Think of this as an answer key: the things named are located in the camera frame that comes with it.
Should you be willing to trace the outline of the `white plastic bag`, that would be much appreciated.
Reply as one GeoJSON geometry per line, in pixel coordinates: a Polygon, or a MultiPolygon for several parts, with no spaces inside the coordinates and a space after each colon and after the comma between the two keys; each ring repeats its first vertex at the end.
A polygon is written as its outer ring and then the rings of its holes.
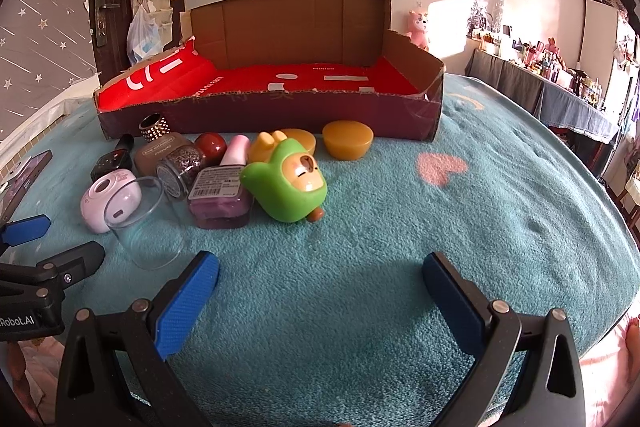
{"type": "Polygon", "coordinates": [[[131,65],[136,65],[163,51],[160,28],[146,9],[140,5],[127,34],[127,56],[131,65]]]}

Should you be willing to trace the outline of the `small pink round device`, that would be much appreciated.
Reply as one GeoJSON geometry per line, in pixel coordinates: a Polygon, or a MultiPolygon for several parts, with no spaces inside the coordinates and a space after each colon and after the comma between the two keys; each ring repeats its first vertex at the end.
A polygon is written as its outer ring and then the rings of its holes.
{"type": "Polygon", "coordinates": [[[80,201],[80,213],[88,229],[96,234],[124,222],[138,209],[142,192],[137,177],[128,169],[117,169],[91,184],[80,201]]]}

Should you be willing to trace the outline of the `pink cap nail polish bottle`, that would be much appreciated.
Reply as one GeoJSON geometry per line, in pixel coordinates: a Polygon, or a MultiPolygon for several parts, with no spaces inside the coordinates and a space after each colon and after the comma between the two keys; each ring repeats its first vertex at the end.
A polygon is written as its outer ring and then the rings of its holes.
{"type": "Polygon", "coordinates": [[[198,228],[238,229],[250,221],[254,199],[240,181],[249,148],[246,135],[235,135],[220,164],[204,168],[196,177],[188,207],[198,228]]]}

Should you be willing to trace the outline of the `green frog hood toy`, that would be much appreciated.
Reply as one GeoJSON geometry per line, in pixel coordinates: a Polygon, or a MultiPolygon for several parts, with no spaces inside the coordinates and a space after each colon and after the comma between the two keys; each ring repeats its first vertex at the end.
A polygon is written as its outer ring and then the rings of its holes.
{"type": "Polygon", "coordinates": [[[242,187],[269,217],[282,223],[320,220],[328,194],[314,155],[282,131],[260,132],[240,173],[242,187]]]}

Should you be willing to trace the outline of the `smartphone on blanket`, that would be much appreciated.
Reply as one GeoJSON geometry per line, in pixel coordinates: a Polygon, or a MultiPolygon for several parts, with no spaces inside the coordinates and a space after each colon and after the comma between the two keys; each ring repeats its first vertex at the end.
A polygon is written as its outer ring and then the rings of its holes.
{"type": "Polygon", "coordinates": [[[27,156],[13,168],[1,183],[1,224],[10,221],[16,208],[21,204],[42,170],[47,167],[53,155],[45,150],[35,156],[27,156]]]}

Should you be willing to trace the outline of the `pink plush toy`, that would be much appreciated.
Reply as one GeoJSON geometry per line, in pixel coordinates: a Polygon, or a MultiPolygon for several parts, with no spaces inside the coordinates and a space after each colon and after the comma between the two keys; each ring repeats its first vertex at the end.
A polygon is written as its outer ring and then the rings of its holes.
{"type": "Polygon", "coordinates": [[[427,12],[410,11],[407,37],[418,48],[428,50],[427,12]]]}

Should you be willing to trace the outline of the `taupe square bottle black cap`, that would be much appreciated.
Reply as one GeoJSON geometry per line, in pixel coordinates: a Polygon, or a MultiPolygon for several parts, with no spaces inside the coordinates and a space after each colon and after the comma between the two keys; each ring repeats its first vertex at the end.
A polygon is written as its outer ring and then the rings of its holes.
{"type": "Polygon", "coordinates": [[[102,155],[93,166],[90,172],[92,181],[100,179],[107,173],[118,169],[127,169],[131,172],[137,171],[140,176],[154,176],[156,166],[161,159],[165,158],[178,147],[191,144],[191,141],[177,132],[168,132],[159,138],[146,142],[134,155],[131,151],[134,148],[134,137],[131,134],[124,134],[114,147],[114,150],[102,155]]]}

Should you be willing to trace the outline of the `grey covered side table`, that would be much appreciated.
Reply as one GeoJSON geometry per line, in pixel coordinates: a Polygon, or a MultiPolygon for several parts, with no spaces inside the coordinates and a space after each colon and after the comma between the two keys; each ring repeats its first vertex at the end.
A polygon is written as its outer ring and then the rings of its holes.
{"type": "Polygon", "coordinates": [[[483,80],[547,127],[573,131],[609,150],[615,144],[620,129],[615,122],[573,92],[518,65],[476,49],[465,75],[483,80]]]}

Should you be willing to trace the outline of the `red lined cardboard box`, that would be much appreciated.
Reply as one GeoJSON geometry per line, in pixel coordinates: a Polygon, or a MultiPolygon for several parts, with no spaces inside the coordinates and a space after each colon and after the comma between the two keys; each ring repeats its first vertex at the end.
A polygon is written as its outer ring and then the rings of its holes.
{"type": "Polygon", "coordinates": [[[439,58],[390,27],[392,0],[226,0],[188,17],[181,45],[113,78],[93,97],[109,138],[151,115],[172,131],[319,132],[356,120],[382,138],[434,138],[439,58]]]}

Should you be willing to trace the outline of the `glitter nail polish red cap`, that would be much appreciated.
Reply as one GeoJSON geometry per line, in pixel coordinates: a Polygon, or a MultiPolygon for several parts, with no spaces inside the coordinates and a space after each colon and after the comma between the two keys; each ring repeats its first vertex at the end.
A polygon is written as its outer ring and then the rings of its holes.
{"type": "Polygon", "coordinates": [[[206,167],[217,166],[227,152],[227,141],[215,132],[200,134],[193,143],[181,145],[160,160],[157,178],[174,199],[189,195],[198,174],[206,167]]]}

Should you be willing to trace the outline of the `orange round soap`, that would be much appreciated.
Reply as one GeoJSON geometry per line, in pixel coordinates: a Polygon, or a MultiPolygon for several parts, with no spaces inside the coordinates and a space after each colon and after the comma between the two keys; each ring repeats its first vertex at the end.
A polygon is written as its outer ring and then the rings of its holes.
{"type": "Polygon", "coordinates": [[[328,153],[338,160],[358,160],[367,154],[374,138],[373,131],[354,120],[337,120],[322,129],[328,153]]]}
{"type": "Polygon", "coordinates": [[[282,132],[288,137],[288,139],[296,140],[300,145],[305,147],[306,153],[314,156],[316,151],[317,140],[316,137],[303,129],[283,129],[282,132]]]}

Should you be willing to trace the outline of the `clear plastic cup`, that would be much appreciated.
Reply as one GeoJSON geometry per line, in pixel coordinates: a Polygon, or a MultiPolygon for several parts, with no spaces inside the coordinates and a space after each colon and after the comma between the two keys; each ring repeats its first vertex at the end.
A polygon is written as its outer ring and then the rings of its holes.
{"type": "Polygon", "coordinates": [[[128,259],[142,270],[164,269],[186,247],[175,204],[156,176],[142,176],[118,188],[103,216],[128,259]]]}

